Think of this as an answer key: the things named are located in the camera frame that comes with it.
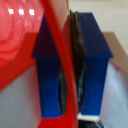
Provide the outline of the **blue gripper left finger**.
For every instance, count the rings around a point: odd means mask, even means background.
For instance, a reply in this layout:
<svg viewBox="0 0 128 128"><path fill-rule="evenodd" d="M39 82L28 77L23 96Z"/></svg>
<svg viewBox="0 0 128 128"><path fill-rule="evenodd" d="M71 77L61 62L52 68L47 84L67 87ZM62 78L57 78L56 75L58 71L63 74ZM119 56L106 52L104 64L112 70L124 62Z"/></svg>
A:
<svg viewBox="0 0 128 128"><path fill-rule="evenodd" d="M60 61L46 22L41 23L33 57L37 62L42 117L58 118L61 116L59 101Z"/></svg>

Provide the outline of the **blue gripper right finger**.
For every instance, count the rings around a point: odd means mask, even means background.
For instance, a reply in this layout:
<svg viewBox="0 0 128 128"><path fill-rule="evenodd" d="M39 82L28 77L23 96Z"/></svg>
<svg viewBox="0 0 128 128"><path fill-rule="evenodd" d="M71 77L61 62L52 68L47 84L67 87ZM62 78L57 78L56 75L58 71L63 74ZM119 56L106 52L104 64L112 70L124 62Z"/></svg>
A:
<svg viewBox="0 0 128 128"><path fill-rule="evenodd" d="M113 57L92 13L70 12L79 112L99 116L108 61Z"/></svg>

